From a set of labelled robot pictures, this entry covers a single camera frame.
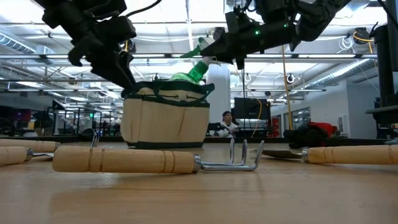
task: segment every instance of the beige tote bag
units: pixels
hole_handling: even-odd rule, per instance
[[[186,81],[136,83],[123,93],[121,134],[129,147],[167,149],[202,147],[214,84]]]

